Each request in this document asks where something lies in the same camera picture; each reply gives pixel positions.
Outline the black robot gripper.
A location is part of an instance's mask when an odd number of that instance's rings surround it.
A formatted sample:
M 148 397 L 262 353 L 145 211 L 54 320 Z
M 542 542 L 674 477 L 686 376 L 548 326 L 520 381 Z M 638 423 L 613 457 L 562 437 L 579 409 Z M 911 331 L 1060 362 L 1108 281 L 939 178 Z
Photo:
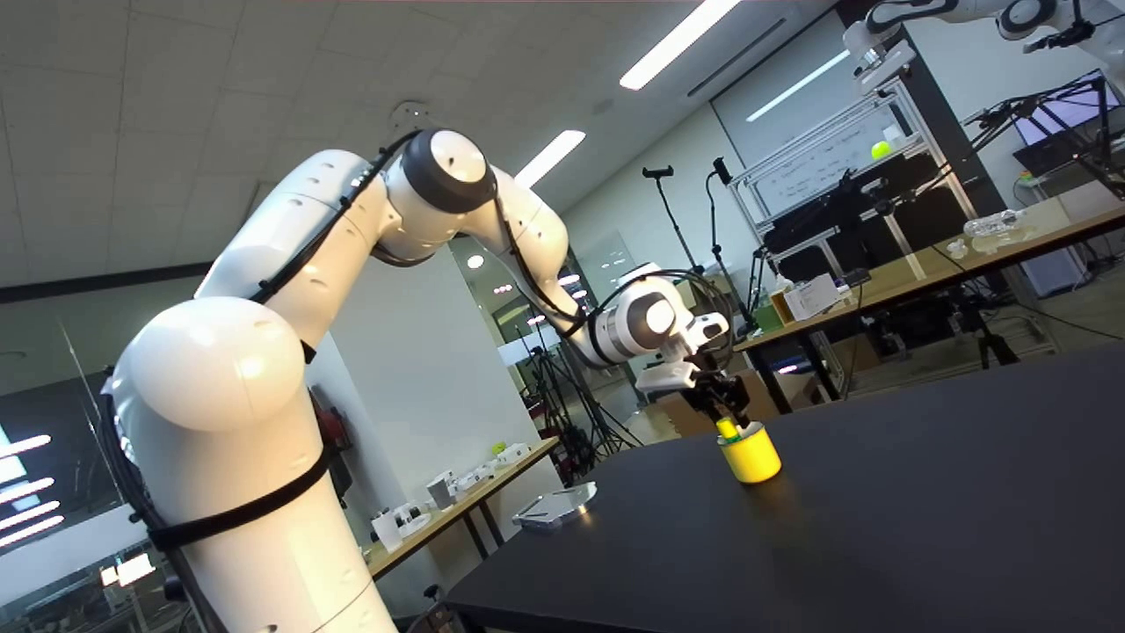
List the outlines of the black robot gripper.
M 709 353 L 697 356 L 697 383 L 683 390 L 683 401 L 704 411 L 709 423 L 732 420 L 743 423 L 751 409 L 746 383 L 727 374 Z

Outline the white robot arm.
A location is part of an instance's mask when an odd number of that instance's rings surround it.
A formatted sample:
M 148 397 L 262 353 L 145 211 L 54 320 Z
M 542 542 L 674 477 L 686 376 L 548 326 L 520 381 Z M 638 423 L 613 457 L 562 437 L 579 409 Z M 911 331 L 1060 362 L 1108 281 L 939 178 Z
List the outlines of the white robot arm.
M 195 295 L 125 346 L 101 409 L 121 485 L 214 633 L 393 633 L 331 482 L 312 383 L 406 347 L 340 320 L 365 268 L 414 268 L 453 240 L 503 259 L 592 367 L 633 367 L 652 393 L 714 390 L 722 314 L 649 265 L 586 311 L 562 284 L 562 218 L 442 127 L 379 155 L 304 157 L 214 257 Z

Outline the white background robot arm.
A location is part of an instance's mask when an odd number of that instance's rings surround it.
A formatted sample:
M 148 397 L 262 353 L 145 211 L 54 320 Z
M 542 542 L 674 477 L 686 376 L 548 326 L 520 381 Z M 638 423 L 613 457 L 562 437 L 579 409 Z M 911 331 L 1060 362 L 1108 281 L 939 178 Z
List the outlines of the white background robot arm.
M 1116 0 L 876 0 L 845 27 L 845 46 L 876 48 L 899 23 L 923 19 L 988 21 L 999 38 L 1019 42 L 1028 54 L 1082 48 L 1108 74 L 1125 72 L 1125 9 Z

